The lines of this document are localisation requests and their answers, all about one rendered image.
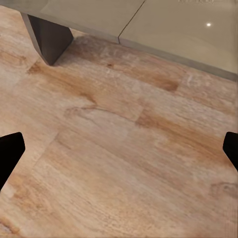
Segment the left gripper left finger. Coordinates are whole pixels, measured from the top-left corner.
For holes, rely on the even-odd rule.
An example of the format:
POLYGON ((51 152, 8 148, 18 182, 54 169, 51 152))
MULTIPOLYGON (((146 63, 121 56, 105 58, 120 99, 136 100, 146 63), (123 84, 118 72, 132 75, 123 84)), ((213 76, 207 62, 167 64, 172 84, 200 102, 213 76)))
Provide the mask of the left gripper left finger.
POLYGON ((0 190, 25 152, 21 132, 0 137, 0 190))

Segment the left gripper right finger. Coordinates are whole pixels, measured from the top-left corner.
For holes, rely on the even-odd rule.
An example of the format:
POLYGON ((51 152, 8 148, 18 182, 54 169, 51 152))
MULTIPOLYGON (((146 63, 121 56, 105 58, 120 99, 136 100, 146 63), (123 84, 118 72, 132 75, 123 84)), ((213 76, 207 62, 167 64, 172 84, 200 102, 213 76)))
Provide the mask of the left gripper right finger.
POLYGON ((238 134, 233 132, 227 132, 224 138, 223 151, 230 159, 238 171, 238 134))

